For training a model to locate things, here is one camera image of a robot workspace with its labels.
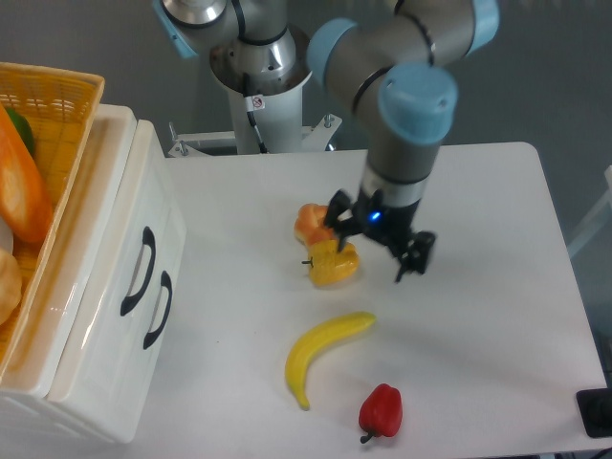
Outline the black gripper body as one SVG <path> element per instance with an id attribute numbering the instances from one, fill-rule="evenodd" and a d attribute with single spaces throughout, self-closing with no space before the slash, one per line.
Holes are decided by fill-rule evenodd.
<path id="1" fill-rule="evenodd" d="M 383 203 L 380 191 L 368 196 L 361 190 L 351 208 L 351 231 L 363 234 L 392 252 L 405 252 L 412 240 L 411 225 L 419 204 L 417 201 L 407 207 L 389 207 Z"/>

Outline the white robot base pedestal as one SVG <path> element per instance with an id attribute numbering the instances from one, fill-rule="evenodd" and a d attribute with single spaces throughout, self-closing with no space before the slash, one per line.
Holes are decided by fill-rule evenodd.
<path id="1" fill-rule="evenodd" d="M 178 134 L 171 132 L 170 157 L 254 155 L 332 151 L 342 118 L 327 113 L 314 126 L 304 125 L 304 82 L 273 96 L 245 96 L 226 88 L 230 131 Z"/>

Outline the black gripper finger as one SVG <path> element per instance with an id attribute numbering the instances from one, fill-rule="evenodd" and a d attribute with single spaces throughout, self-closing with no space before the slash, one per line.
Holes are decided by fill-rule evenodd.
<path id="1" fill-rule="evenodd" d="M 399 283 L 407 273 L 424 274 L 429 266 L 436 234 L 431 231 L 412 232 L 407 239 L 404 250 L 399 256 L 400 268 L 395 282 Z"/>
<path id="2" fill-rule="evenodd" d="M 347 219 L 340 218 L 344 212 L 352 208 L 351 197 L 342 189 L 334 194 L 328 204 L 323 225 L 330 229 L 338 239 L 337 251 L 344 250 L 349 237 L 361 233 L 361 223 L 354 215 Z"/>

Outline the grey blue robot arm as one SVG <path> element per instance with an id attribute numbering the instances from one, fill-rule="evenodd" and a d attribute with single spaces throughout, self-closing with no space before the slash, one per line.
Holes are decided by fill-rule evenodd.
<path id="1" fill-rule="evenodd" d="M 202 56 L 229 98 L 240 154 L 303 150 L 302 89 L 309 80 L 368 131 L 360 192 L 338 191 L 323 224 L 340 240 L 385 246 L 400 274 L 424 273 L 436 236 L 412 221 L 458 90 L 446 66 L 495 37 L 494 1 L 400 1 L 372 31 L 337 18 L 313 35 L 292 25 L 284 1 L 157 1 L 184 57 Z"/>

